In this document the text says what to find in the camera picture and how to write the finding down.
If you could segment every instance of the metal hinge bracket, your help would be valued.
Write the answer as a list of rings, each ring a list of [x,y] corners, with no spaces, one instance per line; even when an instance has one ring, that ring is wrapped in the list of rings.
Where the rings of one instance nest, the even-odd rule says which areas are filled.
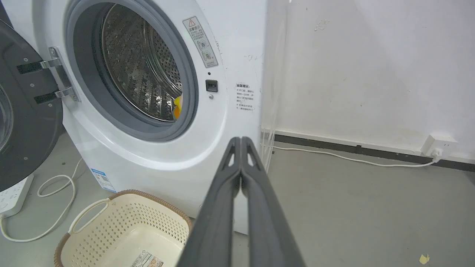
[[[51,60],[41,61],[40,65],[42,68],[50,69],[53,73],[59,88],[59,90],[55,92],[56,97],[63,98],[70,95],[74,101],[81,102],[63,67],[63,60],[59,53],[59,49],[56,47],[50,47],[48,51]]]

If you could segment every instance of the yellow paper scrap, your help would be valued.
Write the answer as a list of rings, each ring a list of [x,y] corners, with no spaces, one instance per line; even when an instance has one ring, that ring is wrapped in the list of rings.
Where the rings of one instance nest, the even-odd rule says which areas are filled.
[[[430,259],[429,254],[427,254],[427,256],[420,255],[419,262],[422,264],[426,264],[427,262],[429,262],[429,259]]]

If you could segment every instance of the white power strip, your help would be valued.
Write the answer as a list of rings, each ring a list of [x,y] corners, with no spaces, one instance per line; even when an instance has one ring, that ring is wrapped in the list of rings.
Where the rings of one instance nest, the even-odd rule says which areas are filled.
[[[33,181],[33,174],[0,192],[0,216],[6,218],[20,212],[23,202],[27,197],[31,181]]]

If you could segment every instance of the washing machine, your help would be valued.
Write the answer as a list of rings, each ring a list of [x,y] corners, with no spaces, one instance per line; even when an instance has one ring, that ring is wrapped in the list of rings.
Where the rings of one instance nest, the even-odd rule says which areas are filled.
[[[62,125],[98,186],[191,217],[232,137],[250,137],[268,166],[288,2],[1,2],[3,188],[44,161]],[[247,233],[241,193],[234,213]]]

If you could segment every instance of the beige plastic basket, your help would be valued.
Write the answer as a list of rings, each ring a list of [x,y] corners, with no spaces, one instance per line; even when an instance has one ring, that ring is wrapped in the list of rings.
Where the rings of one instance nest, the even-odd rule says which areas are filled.
[[[105,207],[83,227],[76,224],[92,208]],[[73,221],[55,252],[56,267],[172,267],[180,257],[191,220],[150,194],[125,190],[96,201]]]

